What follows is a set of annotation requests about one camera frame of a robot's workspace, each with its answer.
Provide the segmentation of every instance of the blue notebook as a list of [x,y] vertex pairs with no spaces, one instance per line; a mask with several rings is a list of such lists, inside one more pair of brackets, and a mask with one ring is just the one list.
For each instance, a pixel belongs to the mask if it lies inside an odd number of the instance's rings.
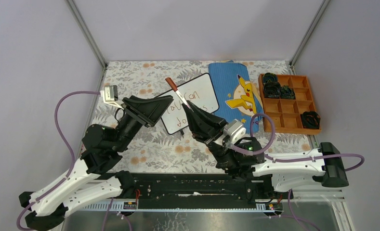
[[[251,117],[256,113],[263,113],[263,109],[256,98],[259,97],[256,95],[258,91],[249,81],[247,67],[233,62],[213,63],[208,65],[208,72],[220,106],[214,115],[226,119],[227,122],[238,119],[244,123],[249,133]],[[258,126],[253,126],[253,129],[257,132]]]

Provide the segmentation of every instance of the pikachu illustration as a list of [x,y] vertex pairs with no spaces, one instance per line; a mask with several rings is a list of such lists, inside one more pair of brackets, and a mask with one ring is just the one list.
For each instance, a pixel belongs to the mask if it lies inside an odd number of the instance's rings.
[[240,75],[237,76],[239,86],[235,89],[233,95],[234,99],[227,100],[225,102],[232,109],[239,109],[242,112],[244,111],[240,109],[240,107],[242,107],[243,109],[245,109],[245,114],[254,115],[257,113],[253,93],[254,91],[256,91],[256,87],[253,86],[250,82],[245,84],[245,80]]

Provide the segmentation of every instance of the whiteboard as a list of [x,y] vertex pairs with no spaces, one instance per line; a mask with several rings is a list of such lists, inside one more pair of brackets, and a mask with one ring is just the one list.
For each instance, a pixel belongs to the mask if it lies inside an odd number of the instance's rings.
[[[213,113],[219,108],[217,96],[215,95],[208,73],[204,73],[179,85],[177,89],[187,101],[191,101],[197,107],[209,113]],[[188,126],[187,116],[181,106],[182,102],[173,90],[169,90],[158,97],[165,95],[171,95],[174,99],[166,112],[161,116],[161,121],[163,121],[167,132],[171,135]]]

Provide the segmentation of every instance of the floral tablecloth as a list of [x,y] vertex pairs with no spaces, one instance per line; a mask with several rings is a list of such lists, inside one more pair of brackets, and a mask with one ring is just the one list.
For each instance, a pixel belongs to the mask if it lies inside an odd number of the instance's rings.
[[[164,80],[171,77],[179,85],[208,72],[208,64],[214,61],[156,61],[156,62],[110,62],[102,85],[114,84],[118,87],[119,99],[131,95],[140,98],[154,98],[170,89]],[[247,66],[250,80],[257,85],[260,73],[286,74],[285,61],[237,61]],[[92,124],[116,126],[113,115],[116,108],[103,103],[99,98]],[[195,141],[185,128],[169,135],[159,121],[152,128],[143,127],[122,153],[122,160],[111,172],[151,173],[223,173],[216,169],[216,161],[206,146]],[[266,145],[270,133],[263,131],[262,122],[255,134],[262,146]],[[300,152],[310,149],[306,135],[277,133],[269,153]]]

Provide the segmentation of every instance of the grey wall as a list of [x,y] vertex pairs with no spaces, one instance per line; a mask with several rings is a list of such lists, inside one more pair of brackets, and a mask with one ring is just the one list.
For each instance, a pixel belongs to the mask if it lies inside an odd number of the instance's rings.
[[356,230],[380,230],[380,0],[331,1],[296,71],[309,77],[320,140],[366,157],[343,192]]
[[322,0],[76,0],[107,61],[288,60]]
[[[58,100],[94,90],[101,67],[65,1],[0,0],[0,231],[17,230],[18,195],[44,187],[69,165],[56,132]],[[74,96],[59,122],[76,150],[92,96]]]

